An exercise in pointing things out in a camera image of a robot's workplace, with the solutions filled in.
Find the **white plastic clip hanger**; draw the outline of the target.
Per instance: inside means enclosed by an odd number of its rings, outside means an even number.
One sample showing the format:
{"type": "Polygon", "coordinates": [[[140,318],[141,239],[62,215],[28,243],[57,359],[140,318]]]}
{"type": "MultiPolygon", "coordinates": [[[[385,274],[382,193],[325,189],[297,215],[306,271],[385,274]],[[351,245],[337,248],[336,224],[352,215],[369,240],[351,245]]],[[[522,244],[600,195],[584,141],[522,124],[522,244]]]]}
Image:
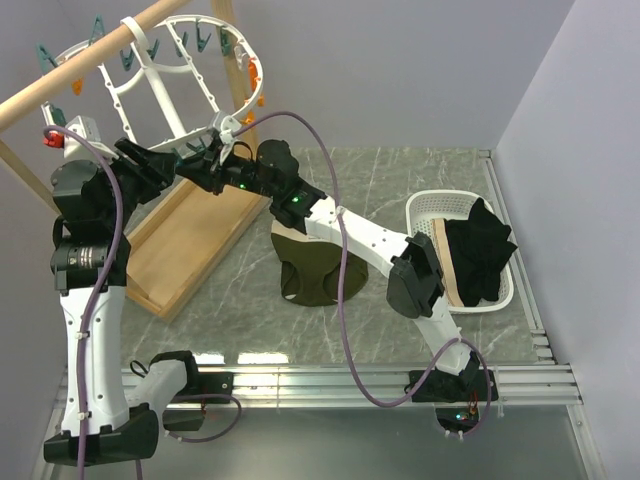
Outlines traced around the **white plastic clip hanger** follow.
{"type": "Polygon", "coordinates": [[[201,14],[180,14],[168,16],[149,30],[131,16],[121,20],[121,25],[132,34],[132,41],[121,50],[132,48],[137,59],[134,61],[129,78],[117,83],[112,77],[106,61],[100,61],[96,68],[100,72],[104,88],[110,97],[111,106],[118,115],[123,135],[132,142],[138,140],[131,122],[133,118],[151,117],[163,119],[167,124],[164,139],[154,145],[160,152],[188,150],[186,142],[199,145],[211,138],[211,124],[217,112],[223,111],[242,120],[251,116],[255,121],[257,99],[264,95],[264,69],[258,54],[241,31],[231,23],[201,14]],[[224,57],[227,80],[234,98],[234,108],[229,112],[221,109],[218,99],[210,89],[205,76],[194,61],[199,52],[196,48],[195,22],[200,22],[204,36],[212,33],[207,45],[219,42],[219,29],[228,30],[234,44],[241,45],[254,59],[261,80],[258,88],[251,90],[248,63],[241,71],[237,67],[235,55],[224,57]],[[187,51],[183,58],[176,55],[174,42],[183,32],[189,33],[187,51]]]}

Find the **olive green underwear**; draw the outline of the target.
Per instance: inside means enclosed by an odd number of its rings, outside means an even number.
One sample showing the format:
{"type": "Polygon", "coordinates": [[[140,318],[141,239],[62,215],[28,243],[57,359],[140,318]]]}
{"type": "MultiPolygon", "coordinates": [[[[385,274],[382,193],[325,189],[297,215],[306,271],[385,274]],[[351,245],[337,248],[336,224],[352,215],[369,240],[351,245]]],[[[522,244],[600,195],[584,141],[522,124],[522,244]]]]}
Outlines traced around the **olive green underwear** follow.
{"type": "Polygon", "coordinates": [[[271,225],[271,241],[281,265],[281,296],[305,307],[338,303],[342,249],[310,238],[277,220],[271,225]]]}

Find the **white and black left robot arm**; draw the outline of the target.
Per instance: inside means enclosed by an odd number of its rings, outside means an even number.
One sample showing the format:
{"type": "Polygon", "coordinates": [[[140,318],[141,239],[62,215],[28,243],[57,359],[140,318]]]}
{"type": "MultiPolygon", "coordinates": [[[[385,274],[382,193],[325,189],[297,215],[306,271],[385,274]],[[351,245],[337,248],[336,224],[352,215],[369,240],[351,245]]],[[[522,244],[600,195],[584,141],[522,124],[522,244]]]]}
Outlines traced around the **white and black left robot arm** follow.
{"type": "Polygon", "coordinates": [[[131,392],[119,366],[121,316],[131,245],[124,227],[135,208],[175,178],[176,155],[126,138],[107,161],[77,159],[51,176],[60,215],[51,270],[67,332],[68,387],[60,431],[46,440],[46,462],[68,466],[135,461],[156,450],[163,413],[202,388],[189,351],[162,353],[131,392]]]}

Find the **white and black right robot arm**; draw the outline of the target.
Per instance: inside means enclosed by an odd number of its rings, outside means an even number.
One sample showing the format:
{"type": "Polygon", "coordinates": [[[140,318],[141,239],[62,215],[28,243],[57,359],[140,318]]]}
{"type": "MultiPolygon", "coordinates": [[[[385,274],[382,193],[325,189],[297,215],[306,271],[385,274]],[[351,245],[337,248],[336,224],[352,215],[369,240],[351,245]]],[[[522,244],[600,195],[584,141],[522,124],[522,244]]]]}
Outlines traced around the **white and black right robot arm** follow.
{"type": "Polygon", "coordinates": [[[176,173],[215,195],[230,186],[266,197],[283,226],[344,247],[376,268],[388,281],[388,304],[414,321],[434,355],[428,382],[441,384],[455,400],[474,390],[480,360],[463,343],[449,312],[442,267],[426,234],[388,230],[339,206],[300,177],[299,163],[282,140],[262,142],[253,160],[212,143],[179,161],[176,173]]]}

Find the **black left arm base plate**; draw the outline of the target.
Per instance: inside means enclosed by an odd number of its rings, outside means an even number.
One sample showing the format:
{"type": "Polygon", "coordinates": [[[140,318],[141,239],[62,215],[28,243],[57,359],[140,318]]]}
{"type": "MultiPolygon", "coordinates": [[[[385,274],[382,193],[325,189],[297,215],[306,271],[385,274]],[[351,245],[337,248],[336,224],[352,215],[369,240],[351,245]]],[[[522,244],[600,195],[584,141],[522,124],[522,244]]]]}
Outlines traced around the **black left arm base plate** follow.
{"type": "Polygon", "coordinates": [[[203,404],[228,404],[234,386],[234,374],[227,371],[204,372],[198,376],[196,394],[204,396],[203,404]]]}

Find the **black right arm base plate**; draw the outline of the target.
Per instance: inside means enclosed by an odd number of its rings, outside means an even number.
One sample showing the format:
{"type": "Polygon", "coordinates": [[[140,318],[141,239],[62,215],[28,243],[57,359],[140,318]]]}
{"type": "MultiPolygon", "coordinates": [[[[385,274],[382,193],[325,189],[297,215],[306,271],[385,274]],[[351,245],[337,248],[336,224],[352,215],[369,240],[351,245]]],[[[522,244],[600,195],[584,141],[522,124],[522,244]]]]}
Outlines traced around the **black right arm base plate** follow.
{"type": "Polygon", "coordinates": [[[421,387],[411,396],[415,403],[458,403],[472,399],[486,401],[488,387],[484,371],[478,371],[467,386],[459,377],[433,369],[421,387]]]}

